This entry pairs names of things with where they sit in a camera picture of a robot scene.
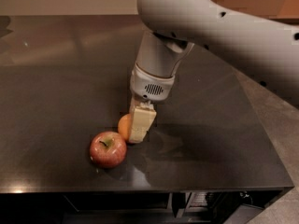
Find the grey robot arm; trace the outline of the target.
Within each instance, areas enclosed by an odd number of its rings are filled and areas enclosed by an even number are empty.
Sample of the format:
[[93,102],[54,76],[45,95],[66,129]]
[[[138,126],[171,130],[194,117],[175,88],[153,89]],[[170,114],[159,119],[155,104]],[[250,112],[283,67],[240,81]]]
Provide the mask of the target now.
[[143,34],[131,74],[128,141],[150,129],[179,64],[198,45],[289,104],[299,103],[299,29],[221,7],[211,0],[137,0]]

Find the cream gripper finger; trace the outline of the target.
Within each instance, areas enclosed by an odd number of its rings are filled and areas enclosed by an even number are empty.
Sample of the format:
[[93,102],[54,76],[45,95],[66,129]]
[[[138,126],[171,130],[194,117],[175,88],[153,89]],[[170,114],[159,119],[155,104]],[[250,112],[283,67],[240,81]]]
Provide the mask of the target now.
[[144,102],[133,97],[130,103],[129,114],[131,115],[129,128],[129,142],[141,143],[156,118],[156,111],[151,102]]

